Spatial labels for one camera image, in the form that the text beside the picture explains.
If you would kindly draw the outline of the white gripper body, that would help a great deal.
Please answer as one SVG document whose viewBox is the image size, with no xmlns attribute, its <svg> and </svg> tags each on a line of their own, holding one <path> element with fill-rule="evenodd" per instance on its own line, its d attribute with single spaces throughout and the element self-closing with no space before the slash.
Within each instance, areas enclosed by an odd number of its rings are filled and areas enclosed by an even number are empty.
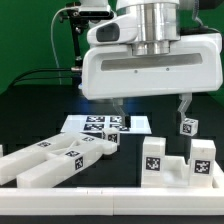
<svg viewBox="0 0 224 224">
<path fill-rule="evenodd" d="M 216 91 L 223 83 L 222 36 L 186 35 L 169 44 L 167 54 L 135 56 L 124 36 L 101 43 L 97 37 L 109 23 L 89 30 L 91 44 L 82 68 L 82 91 L 89 100 Z"/>
</svg>

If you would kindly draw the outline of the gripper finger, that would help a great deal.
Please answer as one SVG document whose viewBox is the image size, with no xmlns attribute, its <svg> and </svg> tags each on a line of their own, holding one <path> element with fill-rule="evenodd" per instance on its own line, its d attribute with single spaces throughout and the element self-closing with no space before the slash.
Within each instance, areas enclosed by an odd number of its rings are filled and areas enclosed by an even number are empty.
<svg viewBox="0 0 224 224">
<path fill-rule="evenodd" d="M 118 115 L 122 118 L 121 124 L 123 126 L 126 126 L 126 113 L 123 110 L 123 100 L 120 98 L 114 98 L 112 100 L 112 103 L 113 103 L 114 109 L 116 110 Z"/>
<path fill-rule="evenodd" d="M 178 107 L 180 121 L 183 122 L 186 119 L 186 111 L 192 102 L 191 93 L 183 93 L 179 95 L 180 105 Z"/>
</svg>

